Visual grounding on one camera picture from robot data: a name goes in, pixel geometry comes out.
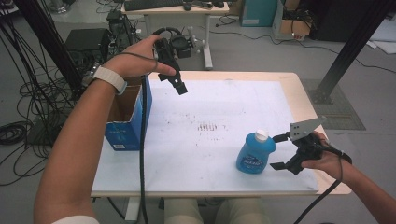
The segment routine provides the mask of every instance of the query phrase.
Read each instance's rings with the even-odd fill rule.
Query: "bottle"
[[[236,160],[236,168],[247,174],[261,173],[267,165],[268,156],[275,148],[274,140],[266,131],[257,130],[248,134]]]

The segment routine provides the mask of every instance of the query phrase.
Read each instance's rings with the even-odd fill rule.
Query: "person's leg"
[[[216,216],[216,224],[269,224],[260,198],[236,198],[225,200]]]
[[[196,199],[165,198],[165,224],[204,224]]]

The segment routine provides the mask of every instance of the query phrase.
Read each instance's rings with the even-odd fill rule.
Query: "watch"
[[[123,94],[128,84],[119,74],[100,66],[99,63],[93,65],[91,71],[82,79],[82,84],[88,87],[97,78],[113,85],[117,90],[117,95]]]

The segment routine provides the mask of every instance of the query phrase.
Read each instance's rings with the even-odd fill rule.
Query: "white bottle cap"
[[[258,142],[263,143],[263,142],[267,141],[268,132],[266,132],[265,130],[259,129],[254,134],[254,137],[256,138],[256,140]]]

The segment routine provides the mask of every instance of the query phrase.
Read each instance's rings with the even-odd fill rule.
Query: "desk leg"
[[[127,224],[137,223],[139,208],[140,208],[140,197],[129,198],[129,202],[125,214],[125,221],[126,221],[125,223]]]
[[[151,25],[150,25],[150,20],[149,20],[149,15],[144,15],[145,17],[145,24],[146,24],[146,31],[147,31],[147,36],[151,35]]]
[[[204,44],[204,59],[206,70],[213,69],[212,56],[210,55],[209,47],[209,30],[210,30],[210,15],[205,15],[205,44]]]

